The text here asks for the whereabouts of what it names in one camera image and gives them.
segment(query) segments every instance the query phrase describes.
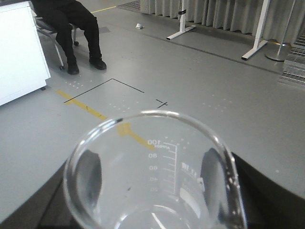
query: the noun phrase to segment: white desk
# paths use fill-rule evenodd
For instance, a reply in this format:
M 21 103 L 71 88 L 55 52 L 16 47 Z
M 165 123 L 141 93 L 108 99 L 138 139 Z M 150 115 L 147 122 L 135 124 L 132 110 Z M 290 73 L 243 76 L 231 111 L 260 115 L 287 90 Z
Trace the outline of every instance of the white desk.
M 0 6 L 0 105 L 46 85 L 46 64 L 28 1 Z

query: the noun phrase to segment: round stand base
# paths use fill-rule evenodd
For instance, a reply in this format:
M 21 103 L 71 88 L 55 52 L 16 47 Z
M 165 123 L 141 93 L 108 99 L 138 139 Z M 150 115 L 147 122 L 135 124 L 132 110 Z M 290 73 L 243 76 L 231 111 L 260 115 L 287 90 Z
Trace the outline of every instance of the round stand base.
M 284 61 L 290 50 L 291 50 L 290 45 L 283 45 L 279 54 L 277 54 L 278 49 L 276 49 L 276 50 L 268 51 L 267 53 L 265 53 L 265 56 L 274 61 Z

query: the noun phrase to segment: chair leg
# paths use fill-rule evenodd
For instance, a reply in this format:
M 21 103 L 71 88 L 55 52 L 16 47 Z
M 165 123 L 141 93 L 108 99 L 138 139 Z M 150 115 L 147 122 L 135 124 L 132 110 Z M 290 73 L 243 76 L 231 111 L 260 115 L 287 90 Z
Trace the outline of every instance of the chair leg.
M 56 52 L 57 52 L 57 55 L 58 55 L 58 58 L 59 58 L 59 61 L 61 62 L 61 66 L 59 67 L 61 70 L 64 69 L 64 66 L 63 66 L 63 62 L 62 62 L 62 58 L 61 58 L 61 54 L 59 53 L 59 50 L 58 50 L 58 47 L 57 47 L 57 44 L 54 42 L 54 45 L 55 45 L 55 48 L 56 48 Z
M 76 30 L 77 30 L 77 27 L 73 25 L 73 44 L 75 46 L 78 46 L 79 43 L 76 41 Z
M 60 54 L 60 52 L 59 52 L 59 49 L 58 49 L 56 40 L 55 40 L 55 39 L 52 37 L 52 35 L 51 35 L 51 34 L 53 34 L 53 33 L 48 33 L 48 32 L 43 31 L 43 30 L 41 30 L 41 29 L 37 29 L 37 31 L 38 31 L 39 33 L 41 33 L 41 34 L 43 34 L 43 35 L 49 37 L 49 38 L 52 40 L 52 42 L 53 42 L 53 44 L 54 44 L 54 46 L 55 46 L 55 49 L 56 49 L 56 52 L 57 52 L 59 61 L 61 62 L 61 65 L 59 66 L 59 68 L 60 68 L 60 70 L 64 69 L 63 62 L 62 62 L 62 58 L 61 58 L 61 54 Z

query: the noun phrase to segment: gray curtain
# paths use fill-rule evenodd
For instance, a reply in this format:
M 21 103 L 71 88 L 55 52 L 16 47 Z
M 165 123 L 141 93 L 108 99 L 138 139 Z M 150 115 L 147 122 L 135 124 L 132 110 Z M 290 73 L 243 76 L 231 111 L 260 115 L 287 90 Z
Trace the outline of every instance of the gray curtain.
M 185 0 L 186 20 L 213 28 L 255 36 L 263 0 Z M 293 0 L 271 0 L 263 38 L 280 42 Z M 141 0 L 141 11 L 179 18 L 180 0 Z M 296 0 L 285 42 L 294 43 L 304 31 L 305 0 Z

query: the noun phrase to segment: person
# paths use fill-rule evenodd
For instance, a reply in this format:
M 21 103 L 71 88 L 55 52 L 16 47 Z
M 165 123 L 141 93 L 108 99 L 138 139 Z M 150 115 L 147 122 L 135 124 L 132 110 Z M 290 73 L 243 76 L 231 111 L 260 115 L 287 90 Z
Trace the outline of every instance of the person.
M 88 41 L 89 62 L 95 68 L 106 69 L 99 44 L 97 19 L 76 0 L 31 0 L 37 16 L 56 29 L 56 41 L 62 47 L 68 62 L 68 73 L 78 74 L 79 68 L 73 53 L 72 26 L 84 30 Z

